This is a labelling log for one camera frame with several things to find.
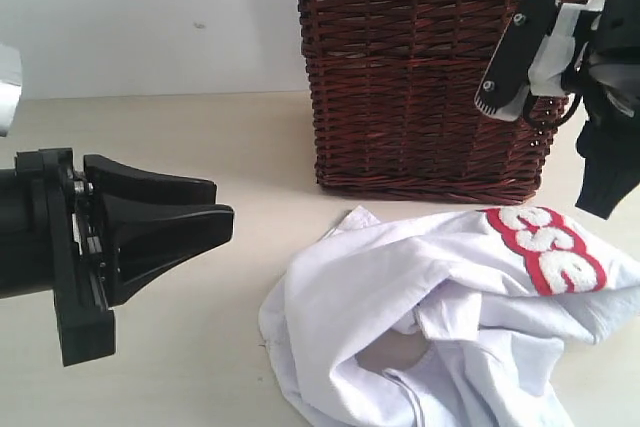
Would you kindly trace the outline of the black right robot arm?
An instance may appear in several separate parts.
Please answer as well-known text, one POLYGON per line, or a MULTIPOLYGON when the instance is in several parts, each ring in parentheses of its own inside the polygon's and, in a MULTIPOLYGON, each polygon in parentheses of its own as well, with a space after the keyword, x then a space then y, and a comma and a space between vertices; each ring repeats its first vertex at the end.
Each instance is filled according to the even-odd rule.
POLYGON ((607 219, 639 186, 639 0, 605 0, 580 94, 588 120, 576 142, 585 161, 576 207, 607 219))

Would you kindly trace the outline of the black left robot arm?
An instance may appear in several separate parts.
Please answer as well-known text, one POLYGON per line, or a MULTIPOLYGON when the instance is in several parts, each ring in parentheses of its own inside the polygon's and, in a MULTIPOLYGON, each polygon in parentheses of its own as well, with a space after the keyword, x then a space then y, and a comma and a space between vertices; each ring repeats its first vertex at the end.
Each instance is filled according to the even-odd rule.
POLYGON ((69 148, 20 152, 1 173, 1 294, 53 295, 62 362, 116 351, 114 310, 176 266, 230 241, 234 210, 209 180, 69 148))

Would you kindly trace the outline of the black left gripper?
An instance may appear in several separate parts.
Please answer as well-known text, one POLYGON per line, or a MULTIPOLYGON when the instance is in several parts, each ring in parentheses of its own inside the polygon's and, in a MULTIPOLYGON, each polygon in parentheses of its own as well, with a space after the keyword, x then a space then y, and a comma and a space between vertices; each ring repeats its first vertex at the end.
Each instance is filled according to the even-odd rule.
MULTIPOLYGON (((209 180, 133 168, 102 155, 83 159, 101 214, 104 288, 111 306, 126 303, 177 265, 229 242, 234 210, 217 204, 209 180)), ((65 366, 111 356, 115 316, 80 254, 73 215, 80 178, 70 149, 15 157, 26 226, 13 242, 17 295, 50 290, 65 366)))

